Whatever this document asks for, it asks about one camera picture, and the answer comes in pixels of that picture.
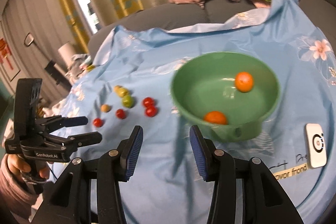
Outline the person's left hand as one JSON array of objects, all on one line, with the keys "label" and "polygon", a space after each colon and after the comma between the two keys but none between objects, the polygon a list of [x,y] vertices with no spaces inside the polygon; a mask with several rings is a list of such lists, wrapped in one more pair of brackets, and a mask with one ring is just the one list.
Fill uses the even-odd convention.
[{"label": "person's left hand", "polygon": [[[10,172],[16,177],[17,180],[23,181],[22,172],[31,172],[30,165],[25,162],[18,155],[10,154],[7,156],[7,166]],[[48,165],[39,170],[39,176],[41,178],[48,179],[50,177],[50,169]]]}]

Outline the person's left forearm sleeve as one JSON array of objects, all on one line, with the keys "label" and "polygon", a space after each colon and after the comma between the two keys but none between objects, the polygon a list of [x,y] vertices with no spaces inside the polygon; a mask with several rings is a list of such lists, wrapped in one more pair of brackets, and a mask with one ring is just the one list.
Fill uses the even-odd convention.
[{"label": "person's left forearm sleeve", "polygon": [[1,162],[1,196],[5,206],[20,223],[29,223],[31,207],[39,197],[38,194],[26,190],[11,173],[5,155]]}]

